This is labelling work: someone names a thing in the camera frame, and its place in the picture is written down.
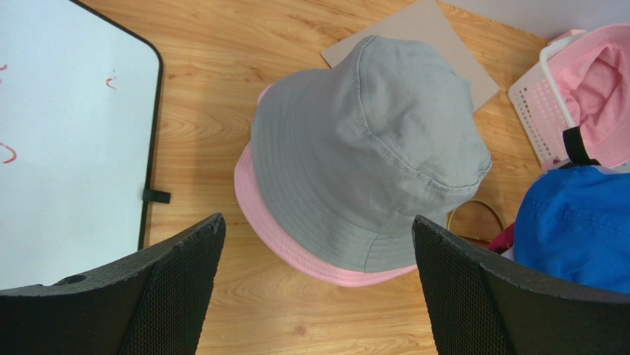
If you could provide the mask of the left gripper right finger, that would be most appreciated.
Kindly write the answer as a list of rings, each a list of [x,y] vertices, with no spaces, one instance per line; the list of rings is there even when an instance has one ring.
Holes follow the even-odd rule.
[[[532,270],[425,217],[412,227],[440,354],[627,354],[629,296]]]

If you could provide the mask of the light pink cap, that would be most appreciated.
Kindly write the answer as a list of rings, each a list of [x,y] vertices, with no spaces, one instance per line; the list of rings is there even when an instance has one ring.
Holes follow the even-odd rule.
[[[548,62],[588,156],[608,168],[629,162],[629,24],[593,30]]]

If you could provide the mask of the black NY baseball cap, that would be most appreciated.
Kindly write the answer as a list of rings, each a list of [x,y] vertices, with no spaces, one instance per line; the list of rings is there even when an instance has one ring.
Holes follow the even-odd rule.
[[[569,159],[568,163],[562,166],[563,169],[573,166],[600,166],[600,162],[590,158],[586,151],[579,126],[563,131],[563,143]]]

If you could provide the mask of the blue hat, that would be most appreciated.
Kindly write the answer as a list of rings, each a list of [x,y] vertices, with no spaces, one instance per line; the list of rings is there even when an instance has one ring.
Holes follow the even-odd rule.
[[[629,292],[629,174],[571,166],[541,175],[515,220],[513,259],[569,282]]]

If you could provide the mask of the grey bucket hat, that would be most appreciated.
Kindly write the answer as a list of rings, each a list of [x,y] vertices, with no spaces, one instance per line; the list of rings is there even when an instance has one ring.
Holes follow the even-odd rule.
[[[254,176],[273,221],[349,271],[413,266],[417,215],[444,225],[492,167],[469,82],[430,44],[362,39],[335,67],[291,74],[251,125]]]

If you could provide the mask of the magenta baseball cap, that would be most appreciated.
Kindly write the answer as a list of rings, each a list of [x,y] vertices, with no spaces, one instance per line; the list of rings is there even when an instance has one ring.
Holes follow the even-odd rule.
[[[502,254],[513,247],[515,234],[515,224],[507,226],[495,239],[487,246],[487,249],[497,254]]]

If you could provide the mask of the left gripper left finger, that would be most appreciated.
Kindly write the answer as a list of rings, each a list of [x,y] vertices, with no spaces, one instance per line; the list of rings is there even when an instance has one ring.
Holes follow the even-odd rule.
[[[3,354],[194,354],[226,238],[220,213],[53,285],[1,292]]]

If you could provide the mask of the pink bucket hat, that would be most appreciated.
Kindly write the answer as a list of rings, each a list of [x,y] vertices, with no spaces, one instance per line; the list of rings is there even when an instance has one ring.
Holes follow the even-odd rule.
[[[234,171],[240,208],[276,255],[318,280],[360,287],[407,274],[416,268],[410,233],[377,217],[390,184],[329,146],[329,129],[305,128],[325,98],[289,80],[262,95]]]

